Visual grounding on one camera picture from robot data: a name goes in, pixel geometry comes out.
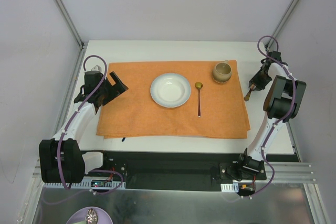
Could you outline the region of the beige ceramic mug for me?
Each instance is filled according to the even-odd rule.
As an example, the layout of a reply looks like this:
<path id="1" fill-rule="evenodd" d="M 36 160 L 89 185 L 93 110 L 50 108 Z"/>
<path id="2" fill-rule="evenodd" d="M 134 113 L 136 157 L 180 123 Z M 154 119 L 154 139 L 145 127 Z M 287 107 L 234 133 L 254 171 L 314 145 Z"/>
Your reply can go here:
<path id="1" fill-rule="evenodd" d="M 219 84 L 229 81 L 231 76 L 232 68 L 228 60 L 217 63 L 212 72 L 213 80 Z"/>

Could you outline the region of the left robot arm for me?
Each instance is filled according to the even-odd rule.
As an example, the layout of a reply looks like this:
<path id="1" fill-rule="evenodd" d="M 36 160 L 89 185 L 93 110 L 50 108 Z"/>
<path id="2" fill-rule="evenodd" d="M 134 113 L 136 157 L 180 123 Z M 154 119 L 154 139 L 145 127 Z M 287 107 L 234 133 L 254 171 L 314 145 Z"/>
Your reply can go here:
<path id="1" fill-rule="evenodd" d="M 99 70 L 85 72 L 84 85 L 73 102 L 73 111 L 67 122 L 49 140 L 39 144 L 41 178 L 45 183 L 74 184 L 94 170 L 99 176 L 111 171 L 111 163 L 103 152 L 82 153 L 79 142 L 87 125 L 100 107 L 128 90 L 115 72 L 109 73 L 114 84 Z"/>

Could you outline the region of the gold purple spoon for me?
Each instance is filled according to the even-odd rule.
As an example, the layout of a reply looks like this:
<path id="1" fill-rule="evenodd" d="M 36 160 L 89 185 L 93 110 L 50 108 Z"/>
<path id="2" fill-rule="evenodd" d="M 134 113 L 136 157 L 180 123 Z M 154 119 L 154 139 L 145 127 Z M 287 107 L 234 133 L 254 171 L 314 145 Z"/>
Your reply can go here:
<path id="1" fill-rule="evenodd" d="M 201 82 L 196 82 L 195 87 L 198 90 L 198 117 L 201 117 L 201 89 L 203 84 Z"/>

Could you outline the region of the white ceramic plate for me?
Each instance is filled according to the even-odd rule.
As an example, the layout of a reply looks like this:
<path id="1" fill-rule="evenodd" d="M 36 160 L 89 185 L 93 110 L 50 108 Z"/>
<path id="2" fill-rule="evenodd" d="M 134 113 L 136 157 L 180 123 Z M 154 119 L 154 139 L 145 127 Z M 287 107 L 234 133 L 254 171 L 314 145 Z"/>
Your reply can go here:
<path id="1" fill-rule="evenodd" d="M 191 85 L 182 75 L 165 73 L 154 79 L 150 87 L 153 101 L 164 108 L 184 105 L 191 96 Z"/>

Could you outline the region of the orange cloth placemat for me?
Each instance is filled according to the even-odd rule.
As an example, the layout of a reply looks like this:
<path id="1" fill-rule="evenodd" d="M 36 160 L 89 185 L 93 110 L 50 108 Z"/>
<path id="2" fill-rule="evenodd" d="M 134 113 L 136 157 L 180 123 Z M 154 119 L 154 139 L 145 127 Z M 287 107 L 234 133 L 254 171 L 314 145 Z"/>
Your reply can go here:
<path id="1" fill-rule="evenodd" d="M 97 134 L 105 138 L 151 135 L 246 138 L 250 130 L 237 61 L 231 60 L 232 76 L 219 84 L 213 80 L 214 61 L 122 62 L 109 64 L 129 88 L 101 108 Z M 156 104 L 150 87 L 164 73 L 184 76 L 192 90 L 189 100 L 177 108 Z M 201 82 L 201 117 L 198 90 Z"/>

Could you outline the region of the iridescent purple knife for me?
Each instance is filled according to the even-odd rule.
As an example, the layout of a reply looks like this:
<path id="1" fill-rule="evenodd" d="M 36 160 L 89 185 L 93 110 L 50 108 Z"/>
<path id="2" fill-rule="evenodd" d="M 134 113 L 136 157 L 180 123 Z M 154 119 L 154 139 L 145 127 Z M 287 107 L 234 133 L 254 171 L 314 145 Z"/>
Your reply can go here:
<path id="1" fill-rule="evenodd" d="M 248 91 L 248 93 L 245 95 L 245 97 L 244 97 L 244 101 L 249 101 L 249 99 L 250 99 L 250 96 L 251 96 L 251 93 L 252 93 L 252 91 L 254 90 L 254 85 L 252 84 L 251 86 L 250 86 L 250 88 L 249 88 L 249 91 Z"/>

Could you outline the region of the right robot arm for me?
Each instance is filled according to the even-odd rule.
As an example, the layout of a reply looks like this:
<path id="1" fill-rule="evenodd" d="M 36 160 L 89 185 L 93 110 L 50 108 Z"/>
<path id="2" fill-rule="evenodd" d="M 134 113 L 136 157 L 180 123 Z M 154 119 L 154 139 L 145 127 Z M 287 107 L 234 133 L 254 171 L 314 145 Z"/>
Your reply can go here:
<path id="1" fill-rule="evenodd" d="M 282 61 L 281 53 L 272 51 L 263 59 L 259 71 L 249 81 L 249 92 L 264 90 L 268 83 L 271 87 L 265 98 L 265 116 L 252 143 L 240 155 L 236 174 L 248 179 L 264 169 L 267 152 L 281 128 L 298 114 L 307 87 L 289 72 L 288 65 Z"/>

